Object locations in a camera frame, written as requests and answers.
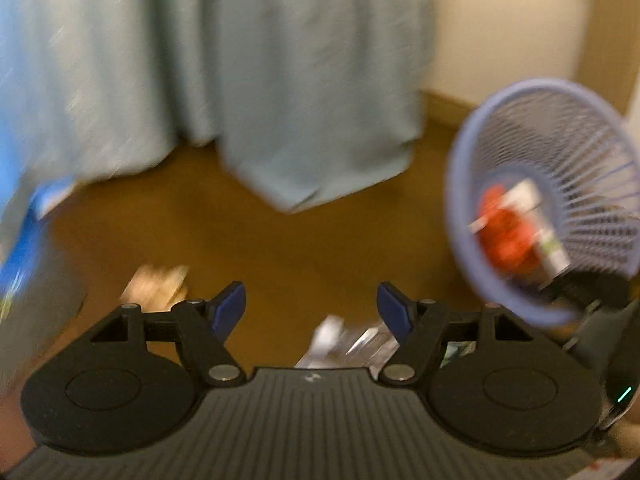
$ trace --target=wooden floor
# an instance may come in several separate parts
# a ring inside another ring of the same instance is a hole
[[[50,235],[88,288],[79,317],[55,349],[113,310],[143,264],[187,265],[192,298],[244,282],[247,311],[226,346],[247,369],[295,364],[328,314],[352,323],[375,320],[376,285],[383,280],[412,298],[477,310],[444,231],[443,174],[452,137],[451,130],[430,126],[407,172],[291,215],[226,174],[213,147],[183,146],[153,170],[85,187],[50,220]],[[174,355],[171,345],[159,352]],[[0,405],[3,428],[19,425],[17,398]],[[0,470],[32,445],[25,431],[15,430],[10,449],[0,442]]]

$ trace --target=white wall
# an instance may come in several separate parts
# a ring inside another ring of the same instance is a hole
[[[436,56],[428,87],[478,104],[520,79],[571,79],[589,2],[437,0]]]
[[[640,71],[638,71],[636,87],[626,110],[626,130],[636,144],[636,150],[640,154]]]

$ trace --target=green led light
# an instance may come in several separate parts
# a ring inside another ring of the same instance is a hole
[[[622,395],[620,395],[620,398],[618,399],[618,402],[620,402],[620,400],[624,399],[628,393],[631,391],[631,386],[629,386],[626,390],[625,393],[623,393]]]

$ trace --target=blue wire basket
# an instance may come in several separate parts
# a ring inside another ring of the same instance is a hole
[[[533,79],[491,96],[466,120],[449,156],[446,219],[458,265],[481,297],[538,326],[578,317],[494,270],[469,224],[489,186],[532,179],[571,269],[630,278],[640,263],[640,168],[620,115],[564,80]]]

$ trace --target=curtain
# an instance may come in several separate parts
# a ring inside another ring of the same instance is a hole
[[[281,210],[410,163],[433,0],[0,0],[0,262],[34,189],[218,139]]]

